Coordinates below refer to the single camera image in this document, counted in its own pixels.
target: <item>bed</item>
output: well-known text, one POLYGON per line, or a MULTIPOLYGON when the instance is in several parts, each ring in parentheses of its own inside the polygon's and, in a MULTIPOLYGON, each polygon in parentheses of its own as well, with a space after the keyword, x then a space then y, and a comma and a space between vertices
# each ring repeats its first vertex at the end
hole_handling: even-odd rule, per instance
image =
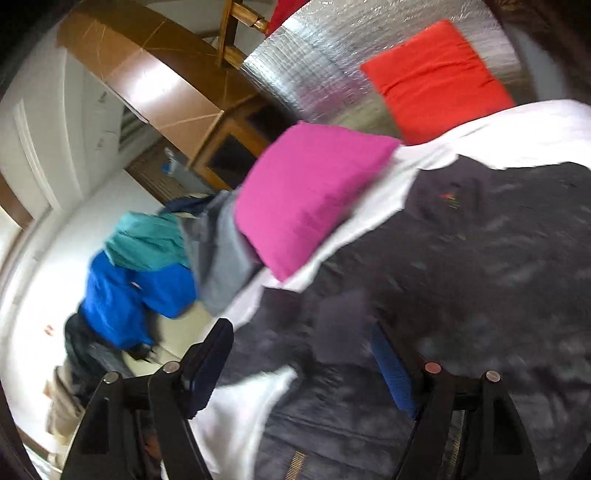
MULTIPOLYGON (((258 307, 264 287, 303 291, 320 264, 340 247, 354 242, 402 209, 419 169, 441 168, 457 155, 489 168, 533 167, 564 161, 591 168, 591 107, 573 100, 521 105, 461 125, 422 145, 401 147, 383 175, 362 195, 350 218, 341 224, 310 261, 286 282, 263 269, 221 317, 239 328, 258 307)), ((205 328, 202 336, 209 331, 205 328)), ((214 478, 249 480, 265 419, 296 373, 281 368, 236 385, 217 388, 208 406, 190 426, 214 478)))

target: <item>blue jacket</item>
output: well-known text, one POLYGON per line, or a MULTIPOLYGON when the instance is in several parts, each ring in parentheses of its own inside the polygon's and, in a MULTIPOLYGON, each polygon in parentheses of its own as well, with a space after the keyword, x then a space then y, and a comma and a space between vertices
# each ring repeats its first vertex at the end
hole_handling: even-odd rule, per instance
POLYGON ((146 308, 175 318, 195 300, 196 286, 188 268, 171 264, 137 272, 112 265, 101 251, 90 264, 80 308, 96 333, 126 350, 139 343, 154 344, 146 327, 146 308))

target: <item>red pillow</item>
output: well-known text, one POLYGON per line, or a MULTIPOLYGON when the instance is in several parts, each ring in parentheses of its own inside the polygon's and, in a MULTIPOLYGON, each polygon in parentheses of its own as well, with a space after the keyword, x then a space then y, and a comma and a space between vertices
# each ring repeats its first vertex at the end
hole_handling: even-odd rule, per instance
POLYGON ((265 35, 268 37, 277 28, 283 25, 283 22, 296 13, 310 0, 279 0, 273 10, 273 16, 269 20, 269 26, 265 35))
POLYGON ((501 83, 445 19, 361 65, 407 145, 515 106, 501 83))

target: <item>silver insulation panel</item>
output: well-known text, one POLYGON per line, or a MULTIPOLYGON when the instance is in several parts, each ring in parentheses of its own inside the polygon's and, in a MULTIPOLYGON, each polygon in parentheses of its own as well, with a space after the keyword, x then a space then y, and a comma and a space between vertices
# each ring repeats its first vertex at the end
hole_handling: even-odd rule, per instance
POLYGON ((511 43, 482 0, 311 0, 248 56, 243 70, 302 120, 347 124, 351 112, 363 111, 355 116, 375 123, 387 113, 359 65, 442 18, 511 93, 528 89, 511 43))

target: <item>gray cloth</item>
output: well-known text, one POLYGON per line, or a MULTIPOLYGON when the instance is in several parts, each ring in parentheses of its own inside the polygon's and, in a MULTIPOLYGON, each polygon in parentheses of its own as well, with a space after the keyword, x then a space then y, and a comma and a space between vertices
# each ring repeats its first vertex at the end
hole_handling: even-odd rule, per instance
POLYGON ((239 190, 222 190, 197 218, 179 218, 186 254, 205 308, 223 312, 261 268, 261 260, 234 222, 239 190))
POLYGON ((64 345, 72 372, 71 392, 84 408, 107 372, 119 372, 124 378, 134 376, 121 350, 108 345, 79 312, 66 320, 64 345))

